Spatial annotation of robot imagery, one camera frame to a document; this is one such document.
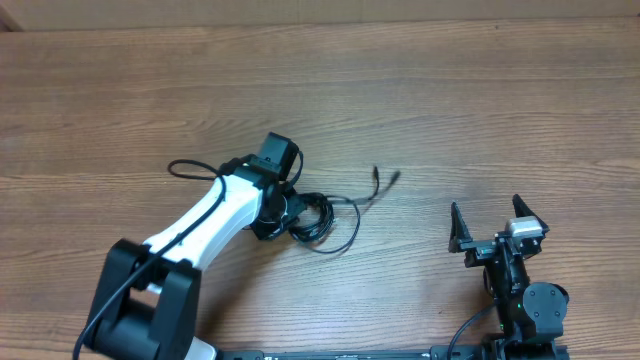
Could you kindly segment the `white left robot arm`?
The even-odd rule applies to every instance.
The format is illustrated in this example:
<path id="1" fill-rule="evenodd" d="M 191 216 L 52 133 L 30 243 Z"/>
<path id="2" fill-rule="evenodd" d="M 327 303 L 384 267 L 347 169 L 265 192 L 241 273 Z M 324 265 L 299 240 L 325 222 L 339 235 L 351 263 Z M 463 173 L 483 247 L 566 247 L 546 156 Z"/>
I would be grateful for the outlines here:
<path id="1" fill-rule="evenodd" d="M 142 243 L 116 242 L 73 358 L 83 348 L 111 359 L 218 358 L 195 334 L 203 273 L 244 228 L 269 239 L 291 227 L 302 211 L 289 174 L 294 161 L 235 158 L 212 171 L 210 190 L 167 229 Z"/>

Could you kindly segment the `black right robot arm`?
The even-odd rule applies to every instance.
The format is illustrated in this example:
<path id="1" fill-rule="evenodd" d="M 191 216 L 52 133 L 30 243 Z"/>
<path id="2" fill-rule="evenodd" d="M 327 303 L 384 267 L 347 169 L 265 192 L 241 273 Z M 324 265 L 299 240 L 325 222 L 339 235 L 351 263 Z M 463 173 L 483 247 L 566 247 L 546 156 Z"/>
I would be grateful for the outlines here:
<path id="1" fill-rule="evenodd" d="M 568 360 L 568 348 L 556 339 L 564 333 L 570 297 L 560 285 L 533 282 L 525 261 L 541 252 L 550 231 L 519 195 L 512 197 L 515 216 L 490 240 L 475 240 L 456 203 L 451 204 L 448 250 L 463 253 L 466 267 L 483 269 L 483 286 L 492 303 L 468 319 L 450 340 L 445 359 Z M 500 331 L 476 346 L 457 344 L 464 331 L 495 311 Z"/>

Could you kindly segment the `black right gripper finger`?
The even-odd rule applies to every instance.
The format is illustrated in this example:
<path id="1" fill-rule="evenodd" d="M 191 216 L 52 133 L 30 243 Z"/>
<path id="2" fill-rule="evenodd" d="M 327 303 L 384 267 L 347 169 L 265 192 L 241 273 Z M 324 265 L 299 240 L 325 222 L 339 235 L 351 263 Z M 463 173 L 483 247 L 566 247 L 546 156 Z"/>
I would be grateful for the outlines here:
<path id="1" fill-rule="evenodd" d="M 519 194 L 514 194 L 512 197 L 512 204 L 514 207 L 515 215 L 517 218 L 534 217 L 542 228 L 543 233 L 549 232 L 549 226 L 535 213 L 533 212 Z"/>
<path id="2" fill-rule="evenodd" d="M 462 213 L 456 202 L 451 204 L 451 230 L 448 251 L 458 253 L 464 250 L 466 243 L 473 241 L 469 229 L 463 220 Z"/>

